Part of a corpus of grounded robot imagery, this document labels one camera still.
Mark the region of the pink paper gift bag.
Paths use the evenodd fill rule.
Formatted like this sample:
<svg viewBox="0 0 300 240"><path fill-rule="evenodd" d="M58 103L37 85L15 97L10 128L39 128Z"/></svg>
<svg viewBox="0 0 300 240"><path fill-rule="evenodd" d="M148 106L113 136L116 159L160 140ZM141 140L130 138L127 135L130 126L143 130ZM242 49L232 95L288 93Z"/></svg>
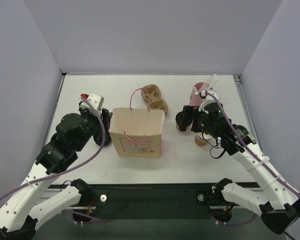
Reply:
<svg viewBox="0 0 300 240"><path fill-rule="evenodd" d="M148 96L147 107L114 108L108 132L119 156L159 159L165 112L151 109L155 97L145 87L139 90Z"/></svg>

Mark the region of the black plastic cup lid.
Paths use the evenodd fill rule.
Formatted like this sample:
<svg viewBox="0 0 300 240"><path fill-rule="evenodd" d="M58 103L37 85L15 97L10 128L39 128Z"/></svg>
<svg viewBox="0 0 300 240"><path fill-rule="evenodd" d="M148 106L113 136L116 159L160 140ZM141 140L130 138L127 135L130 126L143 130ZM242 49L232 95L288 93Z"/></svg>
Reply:
<svg viewBox="0 0 300 240"><path fill-rule="evenodd" d="M175 116L175 122L176 123L183 123L183 124L187 124L190 125L192 123L192 120L190 120L189 118L187 118L182 111L178 112Z"/></svg>

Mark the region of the brown paper coffee cup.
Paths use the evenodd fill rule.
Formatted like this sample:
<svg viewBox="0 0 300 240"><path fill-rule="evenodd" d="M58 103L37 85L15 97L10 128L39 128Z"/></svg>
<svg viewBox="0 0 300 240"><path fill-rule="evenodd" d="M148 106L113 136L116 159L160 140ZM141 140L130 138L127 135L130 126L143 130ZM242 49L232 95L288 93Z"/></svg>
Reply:
<svg viewBox="0 0 300 240"><path fill-rule="evenodd" d="M189 128L189 125L182 122L176 122L176 129L180 132L185 132Z"/></svg>

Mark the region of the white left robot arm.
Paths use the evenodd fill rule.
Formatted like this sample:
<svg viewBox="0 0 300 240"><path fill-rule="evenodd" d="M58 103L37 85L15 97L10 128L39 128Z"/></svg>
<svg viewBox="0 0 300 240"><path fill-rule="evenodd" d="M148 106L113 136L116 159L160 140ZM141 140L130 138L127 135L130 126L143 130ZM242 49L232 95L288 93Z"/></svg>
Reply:
<svg viewBox="0 0 300 240"><path fill-rule="evenodd" d="M31 240L48 220L68 207L94 201L92 188L78 178L61 192L37 203L46 189L78 158L90 138L97 145L109 145L112 113L102 109L99 117L87 108L66 114L56 133L37 156L24 188L17 190L0 208L0 240Z"/></svg>

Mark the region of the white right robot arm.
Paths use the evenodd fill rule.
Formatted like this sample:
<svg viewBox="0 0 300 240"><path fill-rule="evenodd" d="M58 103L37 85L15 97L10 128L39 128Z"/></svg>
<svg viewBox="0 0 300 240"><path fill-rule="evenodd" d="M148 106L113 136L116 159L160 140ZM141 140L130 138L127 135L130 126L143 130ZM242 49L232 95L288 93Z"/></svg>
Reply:
<svg viewBox="0 0 300 240"><path fill-rule="evenodd" d="M262 193L256 193L224 178L212 186L211 197L215 203L229 202L248 209L278 235L300 218L300 193L282 178L252 134L244 126L233 124L224 114L222 104L212 102L203 109L185 105L175 122L181 132L190 127L194 133L211 136L262 189Z"/></svg>

